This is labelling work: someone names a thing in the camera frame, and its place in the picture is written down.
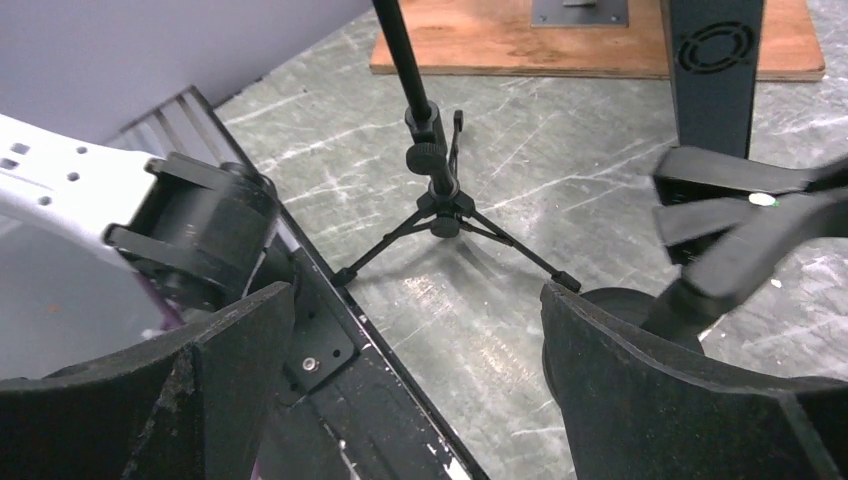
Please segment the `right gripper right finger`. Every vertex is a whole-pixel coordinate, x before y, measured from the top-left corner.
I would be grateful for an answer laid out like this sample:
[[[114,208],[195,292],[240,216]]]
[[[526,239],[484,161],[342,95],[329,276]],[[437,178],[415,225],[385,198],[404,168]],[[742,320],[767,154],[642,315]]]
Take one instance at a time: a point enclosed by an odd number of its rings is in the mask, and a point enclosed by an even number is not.
[[[547,372],[580,479],[843,479],[847,385],[742,369],[549,283]]]

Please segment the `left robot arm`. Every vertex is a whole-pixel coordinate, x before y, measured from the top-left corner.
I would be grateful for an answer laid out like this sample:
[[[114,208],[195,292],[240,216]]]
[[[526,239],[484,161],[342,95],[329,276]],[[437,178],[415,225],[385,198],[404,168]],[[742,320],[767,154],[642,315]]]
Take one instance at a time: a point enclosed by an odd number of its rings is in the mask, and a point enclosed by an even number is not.
[[[3,116],[1,211],[142,274],[168,300],[216,311],[245,295],[280,203],[238,163],[111,148]]]

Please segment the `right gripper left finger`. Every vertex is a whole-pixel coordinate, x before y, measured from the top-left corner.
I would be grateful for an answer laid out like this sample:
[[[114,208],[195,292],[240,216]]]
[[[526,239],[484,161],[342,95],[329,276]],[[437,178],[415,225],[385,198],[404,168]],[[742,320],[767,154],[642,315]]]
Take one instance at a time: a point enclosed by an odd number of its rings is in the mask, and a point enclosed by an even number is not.
[[[5,479],[247,479],[291,342],[293,288],[41,379],[1,384]]]

